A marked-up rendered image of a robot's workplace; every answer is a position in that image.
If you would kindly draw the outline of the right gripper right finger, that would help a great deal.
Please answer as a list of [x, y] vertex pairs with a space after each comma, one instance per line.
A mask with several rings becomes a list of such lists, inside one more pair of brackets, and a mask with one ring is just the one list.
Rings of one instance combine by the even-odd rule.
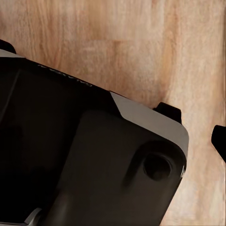
[[211, 142], [226, 163], [226, 127], [216, 125], [212, 133]]

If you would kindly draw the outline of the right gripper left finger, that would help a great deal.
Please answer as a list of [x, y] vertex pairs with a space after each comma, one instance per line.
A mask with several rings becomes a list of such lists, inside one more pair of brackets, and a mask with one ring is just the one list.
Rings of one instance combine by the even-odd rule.
[[24, 144], [20, 125], [0, 130], [0, 181]]

